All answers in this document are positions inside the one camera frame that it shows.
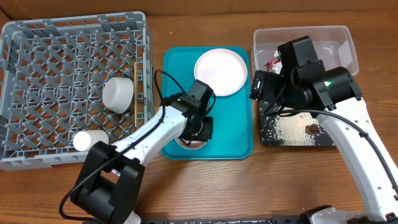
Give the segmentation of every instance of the clear plastic container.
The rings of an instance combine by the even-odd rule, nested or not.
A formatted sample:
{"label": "clear plastic container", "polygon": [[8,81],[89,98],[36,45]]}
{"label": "clear plastic container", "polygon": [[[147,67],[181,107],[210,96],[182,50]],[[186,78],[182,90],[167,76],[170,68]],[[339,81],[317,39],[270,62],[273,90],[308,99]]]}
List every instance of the clear plastic container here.
{"label": "clear plastic container", "polygon": [[252,48],[252,74],[256,70],[267,69],[266,63],[274,59],[279,45],[305,35],[311,37],[318,58],[323,60],[325,70],[342,66],[352,75],[359,72],[354,42],[348,28],[313,26],[256,30]]}

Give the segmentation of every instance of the teal tray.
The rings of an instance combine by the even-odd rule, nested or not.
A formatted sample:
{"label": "teal tray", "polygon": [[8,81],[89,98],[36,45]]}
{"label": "teal tray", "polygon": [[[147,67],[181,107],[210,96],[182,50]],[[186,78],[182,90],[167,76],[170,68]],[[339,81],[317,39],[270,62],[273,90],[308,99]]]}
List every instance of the teal tray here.
{"label": "teal tray", "polygon": [[[249,57],[240,47],[176,47],[166,52],[163,69],[178,81],[185,91],[193,85],[193,68],[198,58],[208,50],[229,49],[241,56],[248,68],[244,86],[229,96],[219,96],[209,116],[214,119],[213,137],[202,148],[184,149],[173,140],[162,150],[169,159],[245,159],[253,151],[253,123],[250,94]],[[180,92],[168,77],[162,79],[162,95]]]}

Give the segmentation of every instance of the wooden table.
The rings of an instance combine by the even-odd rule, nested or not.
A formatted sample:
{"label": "wooden table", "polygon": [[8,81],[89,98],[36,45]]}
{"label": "wooden table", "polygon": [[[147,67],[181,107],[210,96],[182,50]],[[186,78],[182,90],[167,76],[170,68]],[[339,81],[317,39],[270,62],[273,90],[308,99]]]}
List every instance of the wooden table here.
{"label": "wooden table", "polygon": [[[149,17],[155,67],[177,46],[236,45],[250,55],[256,29],[346,25],[356,47],[361,87],[372,121],[398,159],[398,11],[345,11]],[[256,218],[295,215],[323,204],[363,210],[336,148],[262,147],[253,102],[254,151],[241,161],[171,161],[147,167],[138,210],[146,218]],[[81,164],[0,171],[0,223],[78,223],[62,220],[58,204]],[[70,215],[84,211],[68,202]]]}

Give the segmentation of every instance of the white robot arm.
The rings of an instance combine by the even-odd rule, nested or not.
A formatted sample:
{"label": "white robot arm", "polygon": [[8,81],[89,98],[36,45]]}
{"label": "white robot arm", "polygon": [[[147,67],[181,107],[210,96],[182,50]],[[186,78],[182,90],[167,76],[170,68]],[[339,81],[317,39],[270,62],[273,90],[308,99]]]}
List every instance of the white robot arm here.
{"label": "white robot arm", "polygon": [[[336,109],[331,112],[349,119],[362,130],[368,132],[369,137],[374,141],[391,170],[394,179],[398,180],[397,166],[372,125],[365,101],[350,98],[337,103]],[[341,120],[323,114],[318,115],[317,120],[336,144],[351,175],[354,177],[361,193],[365,215],[369,221],[390,221],[390,218],[392,218],[390,216],[398,214],[397,193],[375,150],[365,138],[359,135],[357,130]],[[314,213],[311,216],[311,221],[317,224],[346,223],[350,218],[363,216],[363,214],[355,212],[343,212],[341,216],[338,213],[338,210],[328,208],[325,211]]]}
{"label": "white robot arm", "polygon": [[[112,145],[97,142],[87,155],[75,188],[68,193],[71,201],[103,223],[139,224],[134,208],[145,166],[175,138],[183,138],[187,144],[211,139],[213,119],[207,114],[212,106],[207,106],[212,95],[207,84],[196,80],[187,93],[163,99],[158,113],[130,136]],[[97,170],[115,173],[119,176],[117,183]],[[65,200],[64,197],[60,213],[69,218],[62,212]]]}
{"label": "white robot arm", "polygon": [[[277,49],[281,74],[256,71],[250,97],[271,103],[263,116],[311,112],[343,156],[365,207],[365,214],[330,206],[315,208],[303,213],[301,222],[398,223],[398,169],[372,125],[362,91],[350,72],[343,67],[325,71],[309,36]],[[279,111],[268,113],[275,103],[280,105]],[[284,111],[285,106],[294,110]]]}

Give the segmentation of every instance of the gray dish rack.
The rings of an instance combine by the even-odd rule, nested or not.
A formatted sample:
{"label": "gray dish rack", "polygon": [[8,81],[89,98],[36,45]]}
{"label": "gray dish rack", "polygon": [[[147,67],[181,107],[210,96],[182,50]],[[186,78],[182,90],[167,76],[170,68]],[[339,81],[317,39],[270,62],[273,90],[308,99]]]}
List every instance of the gray dish rack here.
{"label": "gray dish rack", "polygon": [[[82,162],[72,146],[82,129],[110,142],[154,114],[152,43],[142,12],[7,23],[0,40],[0,169]],[[114,114],[102,89],[112,77],[134,77],[138,110]]]}

